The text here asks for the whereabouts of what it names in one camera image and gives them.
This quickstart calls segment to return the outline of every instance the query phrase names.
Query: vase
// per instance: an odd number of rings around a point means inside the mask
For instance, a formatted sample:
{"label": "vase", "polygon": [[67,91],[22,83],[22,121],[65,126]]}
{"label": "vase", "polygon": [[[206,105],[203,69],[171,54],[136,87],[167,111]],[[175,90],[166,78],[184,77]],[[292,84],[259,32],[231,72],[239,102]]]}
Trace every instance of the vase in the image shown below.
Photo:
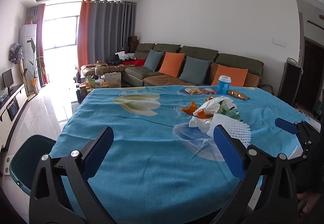
{"label": "vase", "polygon": [[32,78],[30,81],[30,84],[33,86],[34,88],[34,93],[36,95],[38,95],[38,89],[37,89],[37,86],[36,86],[36,83],[37,83],[37,77],[36,78]]}

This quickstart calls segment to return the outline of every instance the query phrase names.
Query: hand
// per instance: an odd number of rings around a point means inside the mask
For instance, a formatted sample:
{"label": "hand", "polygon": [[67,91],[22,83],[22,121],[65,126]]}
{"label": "hand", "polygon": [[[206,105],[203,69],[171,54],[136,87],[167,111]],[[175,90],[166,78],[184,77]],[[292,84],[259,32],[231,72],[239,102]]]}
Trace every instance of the hand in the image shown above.
{"label": "hand", "polygon": [[308,214],[313,209],[320,196],[321,194],[309,190],[302,194],[297,194],[297,199],[306,201],[306,205],[303,208],[305,214]]}

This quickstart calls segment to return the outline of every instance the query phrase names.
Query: tv stand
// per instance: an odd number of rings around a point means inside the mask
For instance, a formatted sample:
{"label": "tv stand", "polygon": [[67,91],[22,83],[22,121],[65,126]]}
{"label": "tv stand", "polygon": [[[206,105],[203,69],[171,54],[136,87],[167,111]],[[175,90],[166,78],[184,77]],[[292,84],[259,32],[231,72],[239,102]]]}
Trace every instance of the tv stand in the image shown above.
{"label": "tv stand", "polygon": [[[7,106],[14,97],[17,99],[19,110],[11,121]],[[27,94],[24,84],[13,86],[5,100],[0,103],[0,151],[8,151],[15,127],[26,105]]]}

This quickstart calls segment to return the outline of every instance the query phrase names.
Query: metal screw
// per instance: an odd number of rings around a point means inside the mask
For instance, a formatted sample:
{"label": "metal screw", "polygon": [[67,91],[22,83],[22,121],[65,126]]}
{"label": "metal screw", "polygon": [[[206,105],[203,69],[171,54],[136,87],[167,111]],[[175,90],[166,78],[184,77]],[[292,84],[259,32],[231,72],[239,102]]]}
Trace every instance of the metal screw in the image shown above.
{"label": "metal screw", "polygon": [[43,155],[43,156],[42,156],[42,160],[43,160],[43,161],[46,161],[47,159],[48,159],[48,155]]}
{"label": "metal screw", "polygon": [[78,156],[79,154],[80,154],[80,152],[79,152],[78,150],[74,150],[74,151],[71,152],[71,156],[72,156],[72,157],[76,157],[76,156]]}
{"label": "metal screw", "polygon": [[254,150],[254,149],[250,149],[250,150],[248,151],[248,154],[251,155],[251,156],[256,156],[256,155],[257,155],[257,152],[256,152],[256,150]]}
{"label": "metal screw", "polygon": [[281,160],[285,160],[287,157],[286,157],[285,154],[279,154],[279,158],[280,158]]}

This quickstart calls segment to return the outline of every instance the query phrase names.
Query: blue clamp pad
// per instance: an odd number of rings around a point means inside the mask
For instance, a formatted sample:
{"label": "blue clamp pad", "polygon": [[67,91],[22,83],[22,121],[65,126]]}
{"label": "blue clamp pad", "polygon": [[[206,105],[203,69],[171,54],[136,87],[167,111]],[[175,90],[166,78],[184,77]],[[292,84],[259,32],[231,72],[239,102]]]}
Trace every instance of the blue clamp pad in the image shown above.
{"label": "blue clamp pad", "polygon": [[244,158],[232,143],[233,140],[239,141],[238,139],[231,138],[223,126],[218,125],[215,127],[214,141],[233,176],[238,177],[242,181],[245,177]]}
{"label": "blue clamp pad", "polygon": [[89,179],[97,173],[103,159],[114,141],[114,132],[106,127],[99,138],[92,141],[89,152],[85,154],[83,178]]}
{"label": "blue clamp pad", "polygon": [[295,124],[292,124],[292,123],[290,123],[290,122],[288,122],[286,120],[283,120],[281,118],[277,118],[274,121],[274,124],[278,128],[283,129],[288,133],[291,133],[291,134],[298,134],[299,133],[299,130],[298,130],[298,128],[297,128],[297,126]]}

